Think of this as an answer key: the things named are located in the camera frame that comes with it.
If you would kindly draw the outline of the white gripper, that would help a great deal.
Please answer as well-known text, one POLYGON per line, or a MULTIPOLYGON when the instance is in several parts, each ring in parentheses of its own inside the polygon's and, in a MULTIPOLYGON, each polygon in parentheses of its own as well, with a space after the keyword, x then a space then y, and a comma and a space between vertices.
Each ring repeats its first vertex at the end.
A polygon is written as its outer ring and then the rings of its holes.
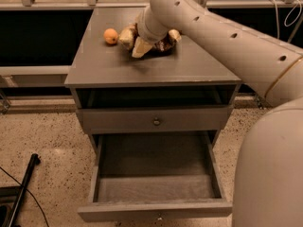
MULTIPOLYGON (((137 29, 139 37, 134 42, 133 58, 142 58, 152 49, 152 45, 158 43, 167 36, 169 29, 163 26, 152 13, 151 7, 146 6, 137 17, 137 29)), ((179 43, 182 37, 178 30, 169 31, 169 40, 179 43)))

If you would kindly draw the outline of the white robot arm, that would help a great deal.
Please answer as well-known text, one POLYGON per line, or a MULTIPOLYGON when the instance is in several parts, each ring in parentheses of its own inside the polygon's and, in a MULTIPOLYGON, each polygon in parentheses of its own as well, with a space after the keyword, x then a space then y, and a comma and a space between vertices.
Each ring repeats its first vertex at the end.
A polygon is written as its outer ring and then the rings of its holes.
POLYGON ((303 227, 301 49, 224 19, 203 0, 150 0, 137 27, 140 53, 177 29, 273 107, 242 142, 232 227, 303 227))

